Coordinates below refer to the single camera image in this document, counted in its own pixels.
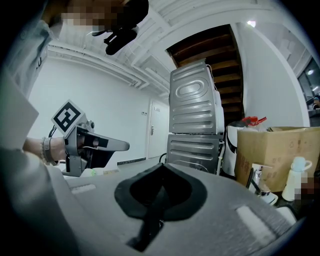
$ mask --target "cardboard box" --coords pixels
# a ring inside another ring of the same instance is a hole
[[[271,192],[281,192],[295,157],[312,161],[307,172],[308,177],[313,177],[319,168],[320,127],[271,127],[266,132],[239,130],[234,170],[236,180],[246,186],[253,163],[272,166],[262,169],[261,178]]]

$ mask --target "white container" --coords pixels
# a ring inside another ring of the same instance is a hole
[[[287,201],[295,200],[295,194],[301,192],[301,183],[307,181],[308,173],[305,170],[312,166],[311,161],[307,161],[302,156],[297,156],[294,158],[291,164],[291,170],[286,181],[286,186],[282,192],[283,199]]]

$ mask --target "white door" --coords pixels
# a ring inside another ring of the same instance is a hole
[[[152,102],[149,131],[149,158],[161,156],[167,152],[169,134],[169,107]]]

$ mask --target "stacked washer dryer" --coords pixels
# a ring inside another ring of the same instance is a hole
[[[216,174],[224,111],[205,59],[171,72],[169,105],[167,162]]]

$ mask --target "wooden staircase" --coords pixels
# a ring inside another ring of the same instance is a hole
[[[211,66],[214,84],[221,95],[224,124],[244,117],[243,75],[237,42],[230,25],[194,34],[167,49],[175,66],[206,58]]]

